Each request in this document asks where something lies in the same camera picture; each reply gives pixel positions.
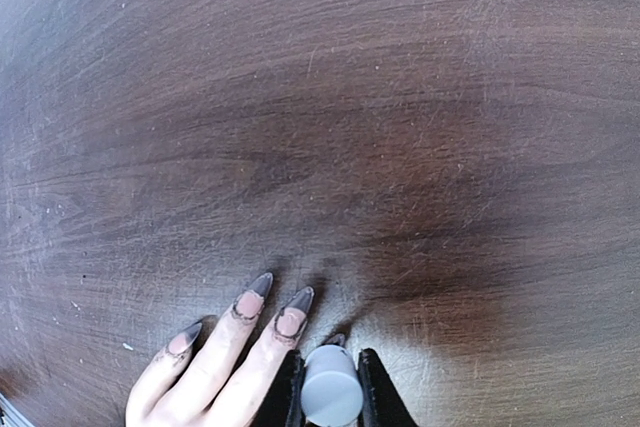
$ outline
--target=hand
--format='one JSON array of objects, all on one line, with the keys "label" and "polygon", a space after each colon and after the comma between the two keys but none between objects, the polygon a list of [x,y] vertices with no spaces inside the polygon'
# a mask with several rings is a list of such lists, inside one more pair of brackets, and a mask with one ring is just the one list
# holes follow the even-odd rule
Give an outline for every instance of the hand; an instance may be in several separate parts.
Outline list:
[{"label": "hand", "polygon": [[231,375],[272,282],[270,273],[258,277],[220,317],[193,361],[193,343],[201,323],[171,340],[131,390],[127,427],[249,425],[286,353],[296,347],[313,301],[311,287],[300,290],[271,320],[245,362]]}]

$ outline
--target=scratched wood surface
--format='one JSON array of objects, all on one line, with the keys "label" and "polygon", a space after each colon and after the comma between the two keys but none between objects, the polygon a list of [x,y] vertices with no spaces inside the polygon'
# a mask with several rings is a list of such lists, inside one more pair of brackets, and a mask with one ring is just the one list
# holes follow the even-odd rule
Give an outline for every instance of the scratched wood surface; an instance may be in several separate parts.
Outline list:
[{"label": "scratched wood surface", "polygon": [[0,390],[122,425],[254,275],[424,426],[640,425],[640,0],[0,0]]}]

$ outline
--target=finger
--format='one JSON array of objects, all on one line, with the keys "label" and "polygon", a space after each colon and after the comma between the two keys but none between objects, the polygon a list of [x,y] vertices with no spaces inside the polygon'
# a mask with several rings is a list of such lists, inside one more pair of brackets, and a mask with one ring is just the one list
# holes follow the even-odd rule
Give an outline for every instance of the finger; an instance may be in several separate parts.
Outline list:
[{"label": "finger", "polygon": [[186,423],[207,408],[231,375],[272,283],[271,273],[261,275],[222,314],[202,350],[158,403],[159,410],[170,412],[176,421]]},{"label": "finger", "polygon": [[298,344],[307,324],[313,295],[313,289],[305,287],[269,323],[247,360],[205,414],[205,426],[244,427],[249,424],[287,352]]},{"label": "finger", "polygon": [[126,409],[127,425],[139,425],[184,371],[201,330],[202,323],[193,324],[156,354],[131,389]]}]

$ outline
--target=white object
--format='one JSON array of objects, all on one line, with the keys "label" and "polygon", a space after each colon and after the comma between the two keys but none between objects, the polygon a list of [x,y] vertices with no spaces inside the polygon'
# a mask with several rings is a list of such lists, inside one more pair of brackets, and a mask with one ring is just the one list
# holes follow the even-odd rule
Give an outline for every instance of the white object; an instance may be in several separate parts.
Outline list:
[{"label": "white object", "polygon": [[307,357],[300,403],[309,422],[342,427],[358,418],[364,396],[349,352],[323,345]]}]

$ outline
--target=dark brown wooden surface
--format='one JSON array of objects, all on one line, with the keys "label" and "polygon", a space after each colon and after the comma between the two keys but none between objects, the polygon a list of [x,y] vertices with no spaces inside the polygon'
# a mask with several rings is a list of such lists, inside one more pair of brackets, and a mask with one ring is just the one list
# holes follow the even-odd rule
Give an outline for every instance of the dark brown wooden surface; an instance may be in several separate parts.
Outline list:
[{"label": "dark brown wooden surface", "polygon": [[266,268],[421,425],[640,425],[640,0],[0,0],[0,62],[37,425],[121,425]]}]

